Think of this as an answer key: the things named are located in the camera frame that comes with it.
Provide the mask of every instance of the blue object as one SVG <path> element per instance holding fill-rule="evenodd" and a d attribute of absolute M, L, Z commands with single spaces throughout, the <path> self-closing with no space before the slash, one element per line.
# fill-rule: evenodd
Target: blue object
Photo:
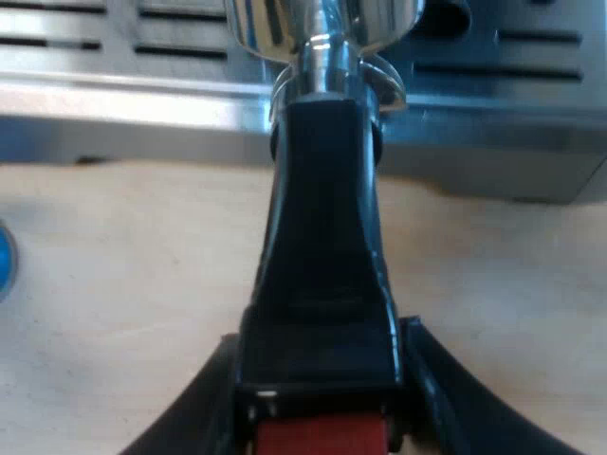
<path fill-rule="evenodd" d="M 0 225 L 0 299 L 9 290 L 15 270 L 15 250 L 7 230 Z"/>

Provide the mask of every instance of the wooden countertop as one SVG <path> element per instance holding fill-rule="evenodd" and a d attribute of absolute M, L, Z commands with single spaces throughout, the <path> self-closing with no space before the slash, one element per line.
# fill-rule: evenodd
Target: wooden countertop
<path fill-rule="evenodd" d="M 0 452 L 111 454 L 145 429 L 236 329 L 270 184 L 185 164 L 0 166 L 20 253 L 0 302 Z M 378 191 L 401 315 L 518 411 L 606 453 L 607 204 Z"/>

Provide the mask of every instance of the metal vent slot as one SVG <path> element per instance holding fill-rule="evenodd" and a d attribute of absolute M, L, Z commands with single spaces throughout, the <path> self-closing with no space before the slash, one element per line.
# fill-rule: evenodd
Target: metal vent slot
<path fill-rule="evenodd" d="M 137 54 L 158 55 L 165 57 L 193 57 L 197 59 L 226 60 L 228 52 L 225 49 L 210 47 L 194 47 L 188 45 L 157 45 L 138 44 L 133 50 Z"/>
<path fill-rule="evenodd" d="M 546 43 L 555 45 L 581 45 L 582 37 L 569 30 L 508 30 L 497 31 L 500 43 Z"/>
<path fill-rule="evenodd" d="M 0 46 L 28 46 L 50 47 L 56 49 L 101 50 L 101 42 L 94 40 L 65 40 L 2 35 L 0 35 Z"/>
<path fill-rule="evenodd" d="M 577 69 L 541 68 L 516 65 L 465 65 L 414 63 L 414 72 L 443 76 L 484 77 L 500 79 L 530 79 L 558 82 L 581 82 L 583 75 Z"/>
<path fill-rule="evenodd" d="M 186 5 L 152 4 L 139 7 L 139 17 L 180 21 L 227 22 L 222 9 L 189 7 Z"/>
<path fill-rule="evenodd" d="M 38 11 L 75 12 L 83 14 L 105 14 L 107 8 L 105 2 L 86 2 L 81 0 L 63 1 L 22 1 L 2 0 L 0 8 L 6 9 L 29 9 Z"/>

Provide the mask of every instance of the espresso machine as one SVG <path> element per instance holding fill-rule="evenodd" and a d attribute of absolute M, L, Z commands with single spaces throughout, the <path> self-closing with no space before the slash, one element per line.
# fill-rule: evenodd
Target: espresso machine
<path fill-rule="evenodd" d="M 425 3 L 379 51 L 408 108 L 383 122 L 378 171 L 455 194 L 604 200 L 605 0 Z M 285 60 L 267 56 L 236 43 L 223 0 L 0 2 L 0 161 L 270 166 Z"/>
<path fill-rule="evenodd" d="M 286 64 L 269 109 L 264 248 L 239 333 L 123 454 L 383 455 L 404 434 L 451 455 L 578 453 L 396 313 L 375 176 L 384 114 L 407 97 L 377 53 L 430 27 L 423 0 L 228 0 L 227 11 L 241 46 Z"/>

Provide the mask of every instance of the black plastic part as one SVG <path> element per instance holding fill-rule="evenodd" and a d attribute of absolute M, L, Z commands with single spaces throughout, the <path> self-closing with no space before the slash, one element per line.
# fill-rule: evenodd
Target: black plastic part
<path fill-rule="evenodd" d="M 470 24 L 466 0 L 426 0 L 424 12 L 409 37 L 455 40 L 468 32 Z"/>
<path fill-rule="evenodd" d="M 175 402 L 121 455 L 234 455 L 233 367 L 237 336 L 223 337 Z"/>
<path fill-rule="evenodd" d="M 409 415 L 414 435 L 427 419 L 446 455 L 580 455 L 491 393 L 419 318 L 400 323 L 406 372 L 425 405 L 424 414 Z"/>
<path fill-rule="evenodd" d="M 353 101 L 293 104 L 279 119 L 264 251 L 241 324 L 242 410 L 377 407 L 400 384 L 373 141 Z"/>

